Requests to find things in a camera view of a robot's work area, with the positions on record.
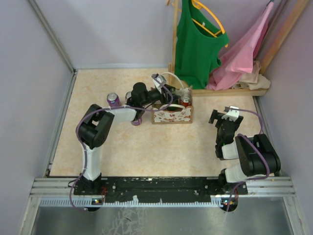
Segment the green glass bottle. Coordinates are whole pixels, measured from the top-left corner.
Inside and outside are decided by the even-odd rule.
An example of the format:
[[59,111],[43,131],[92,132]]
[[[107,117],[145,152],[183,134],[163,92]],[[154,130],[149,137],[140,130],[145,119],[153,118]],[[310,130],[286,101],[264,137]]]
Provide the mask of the green glass bottle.
[[170,112],[178,112],[179,110],[182,109],[182,106],[181,105],[178,105],[178,104],[171,104],[167,107],[167,111],[170,111]]

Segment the purple Fanta can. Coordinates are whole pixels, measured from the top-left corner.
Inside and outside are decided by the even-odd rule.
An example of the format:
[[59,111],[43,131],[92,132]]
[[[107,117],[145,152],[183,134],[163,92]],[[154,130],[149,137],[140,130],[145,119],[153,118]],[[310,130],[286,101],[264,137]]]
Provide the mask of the purple Fanta can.
[[107,102],[110,107],[119,107],[121,106],[121,102],[119,96],[116,93],[109,93],[107,95]]
[[135,118],[133,121],[131,121],[131,124],[133,126],[139,126],[142,123],[142,118]]

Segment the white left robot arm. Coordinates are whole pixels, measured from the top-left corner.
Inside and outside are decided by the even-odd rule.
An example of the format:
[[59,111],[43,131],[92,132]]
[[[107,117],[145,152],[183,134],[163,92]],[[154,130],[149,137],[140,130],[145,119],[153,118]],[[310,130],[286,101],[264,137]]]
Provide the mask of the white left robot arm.
[[76,127],[76,136],[82,146],[83,168],[79,179],[75,181],[75,193],[96,194],[102,188],[100,153],[101,146],[106,141],[111,126],[121,122],[138,121],[147,111],[149,105],[160,101],[166,109],[179,96],[175,88],[164,84],[148,91],[142,82],[135,83],[133,90],[126,95],[126,104],[123,106],[102,108],[92,104],[85,116]]

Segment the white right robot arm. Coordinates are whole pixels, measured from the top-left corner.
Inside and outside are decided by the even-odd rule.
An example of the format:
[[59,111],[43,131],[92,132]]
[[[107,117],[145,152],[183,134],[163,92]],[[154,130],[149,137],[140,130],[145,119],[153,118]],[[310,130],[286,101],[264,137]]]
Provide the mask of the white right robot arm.
[[219,190],[225,194],[231,193],[239,183],[264,179],[281,170],[281,161],[269,138],[263,133],[264,123],[261,117],[259,117],[260,133],[253,137],[236,134],[244,119],[240,115],[241,111],[258,115],[250,110],[230,106],[225,108],[224,113],[213,110],[208,122],[210,124],[216,122],[217,158],[221,161],[239,161],[235,166],[221,170],[219,174]]

